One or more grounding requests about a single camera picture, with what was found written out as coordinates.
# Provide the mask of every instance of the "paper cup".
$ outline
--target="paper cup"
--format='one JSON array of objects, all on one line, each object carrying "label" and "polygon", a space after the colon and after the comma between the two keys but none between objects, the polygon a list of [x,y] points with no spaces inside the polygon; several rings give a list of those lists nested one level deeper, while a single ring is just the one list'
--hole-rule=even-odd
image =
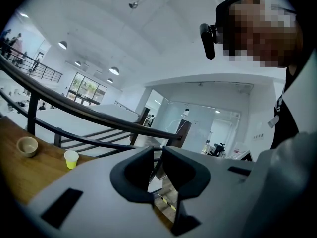
[{"label": "paper cup", "polygon": [[21,137],[16,143],[19,152],[27,158],[31,158],[36,154],[38,146],[39,144],[33,137]]},{"label": "paper cup", "polygon": [[64,153],[64,157],[66,160],[67,167],[69,169],[74,169],[79,158],[78,153],[76,153],[75,151],[66,151]]}]

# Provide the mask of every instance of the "window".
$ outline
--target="window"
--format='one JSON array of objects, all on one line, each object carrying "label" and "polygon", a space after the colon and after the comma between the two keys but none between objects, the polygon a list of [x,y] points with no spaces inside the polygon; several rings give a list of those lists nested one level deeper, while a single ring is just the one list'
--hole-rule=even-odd
[{"label": "window", "polygon": [[84,106],[98,105],[107,88],[77,73],[67,93],[67,98]]},{"label": "window", "polygon": [[93,97],[93,100],[95,101],[98,101],[98,102],[101,102],[101,100],[103,99],[105,93],[106,93],[106,90],[107,88],[102,86],[102,85],[99,85],[97,90],[96,90],[96,93]]}]

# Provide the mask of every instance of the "black headset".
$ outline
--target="black headset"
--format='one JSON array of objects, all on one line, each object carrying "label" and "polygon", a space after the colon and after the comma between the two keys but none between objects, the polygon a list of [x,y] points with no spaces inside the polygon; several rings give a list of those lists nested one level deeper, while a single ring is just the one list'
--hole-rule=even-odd
[{"label": "black headset", "polygon": [[210,60],[214,59],[214,43],[217,43],[216,25],[209,26],[208,24],[201,24],[199,27],[200,36],[203,41],[206,57]]}]

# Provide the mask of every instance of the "person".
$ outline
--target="person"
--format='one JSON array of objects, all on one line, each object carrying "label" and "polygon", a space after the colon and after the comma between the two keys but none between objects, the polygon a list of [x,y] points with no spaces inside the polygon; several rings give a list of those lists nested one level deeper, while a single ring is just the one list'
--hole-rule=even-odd
[{"label": "person", "polygon": [[[274,17],[268,20],[267,15],[274,14],[277,9],[287,15],[288,20],[274,22]],[[309,36],[311,26],[300,25],[300,22],[304,19],[296,12],[280,7],[268,10],[264,0],[226,0],[216,8],[217,43],[223,44],[224,54],[228,56],[246,51],[248,56],[253,56],[254,61],[265,67],[287,68],[284,93],[301,72],[314,48],[313,38]],[[282,99],[283,93],[274,107],[271,127],[275,126],[275,133],[271,149],[298,133]]]},{"label": "person", "polygon": [[3,32],[1,33],[1,35],[0,35],[0,48],[3,47],[3,43],[4,43],[5,39],[7,38],[6,36],[7,36],[8,34],[10,34],[10,33],[11,33],[11,29],[8,29],[8,30],[3,31]]},{"label": "person", "polygon": [[[13,37],[12,40],[9,42],[9,46],[19,50],[19,51],[22,51],[22,41],[21,41],[21,38],[22,38],[22,35],[21,33],[19,33],[16,37]],[[8,47],[7,49],[7,55],[6,55],[6,58],[9,60],[10,59],[10,56],[11,56],[11,53],[12,53],[12,50],[10,47]]]},{"label": "person", "polygon": [[16,62],[16,66],[17,66],[18,68],[21,69],[21,68],[23,67],[23,64],[24,64],[24,61],[25,61],[27,55],[28,55],[28,52],[27,52],[27,51],[24,52],[22,58],[19,58],[19,60]]},{"label": "person", "polygon": [[34,72],[37,67],[39,66],[40,58],[37,58],[36,61],[34,61],[33,66],[32,66],[32,71]]},{"label": "person", "polygon": [[149,127],[152,126],[152,123],[153,123],[153,121],[154,121],[154,118],[155,118],[155,116],[154,116],[154,115],[151,115],[151,117],[150,117],[150,119],[149,119],[149,122],[148,122]]},{"label": "person", "polygon": [[39,107],[38,110],[45,110],[46,108],[44,107],[44,105],[45,105],[45,102],[42,103],[42,105]]},{"label": "person", "polygon": [[[3,43],[9,45],[9,42],[10,42],[10,39],[7,37]],[[3,43],[2,43],[2,52],[1,52],[1,55],[5,56],[5,53],[6,53],[6,51],[8,50],[8,46],[7,46],[7,45],[3,45]]]}]

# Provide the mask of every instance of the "doorway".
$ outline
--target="doorway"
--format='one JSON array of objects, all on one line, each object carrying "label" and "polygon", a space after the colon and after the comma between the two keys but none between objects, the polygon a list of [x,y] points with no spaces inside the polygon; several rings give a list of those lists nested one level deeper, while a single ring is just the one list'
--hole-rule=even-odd
[{"label": "doorway", "polygon": [[202,153],[206,153],[206,149],[215,149],[220,143],[225,144],[224,150],[226,154],[230,153],[236,136],[239,118],[240,114],[237,112],[216,109],[210,134]]},{"label": "doorway", "polygon": [[77,102],[77,103],[79,103],[81,105],[84,105],[84,106],[89,106],[90,105],[89,101],[86,101],[85,99],[80,98],[79,96],[76,96],[75,102]]},{"label": "doorway", "polygon": [[144,126],[151,127],[158,112],[161,108],[164,97],[157,91],[152,90],[151,94],[145,104],[145,107],[150,109],[148,116],[144,122]]},{"label": "doorway", "polygon": [[37,60],[37,59],[39,58],[40,61],[41,61],[41,59],[43,58],[43,56],[44,56],[44,53],[38,52],[38,54],[37,54],[36,57],[35,57],[35,60]]}]

